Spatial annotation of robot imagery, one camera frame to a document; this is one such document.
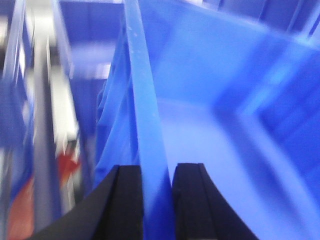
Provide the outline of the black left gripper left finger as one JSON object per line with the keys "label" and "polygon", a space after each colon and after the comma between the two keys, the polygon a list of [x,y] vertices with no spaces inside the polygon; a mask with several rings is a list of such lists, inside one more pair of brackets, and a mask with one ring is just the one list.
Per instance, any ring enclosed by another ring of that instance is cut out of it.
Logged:
{"label": "black left gripper left finger", "polygon": [[115,165],[71,211],[32,240],[141,240],[143,193],[138,165]]}

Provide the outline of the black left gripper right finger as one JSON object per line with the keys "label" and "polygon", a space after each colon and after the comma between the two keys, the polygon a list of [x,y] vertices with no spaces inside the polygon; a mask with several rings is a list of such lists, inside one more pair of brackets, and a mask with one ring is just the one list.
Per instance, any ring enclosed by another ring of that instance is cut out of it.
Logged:
{"label": "black left gripper right finger", "polygon": [[202,163],[179,163],[172,182],[178,240],[256,240]]}

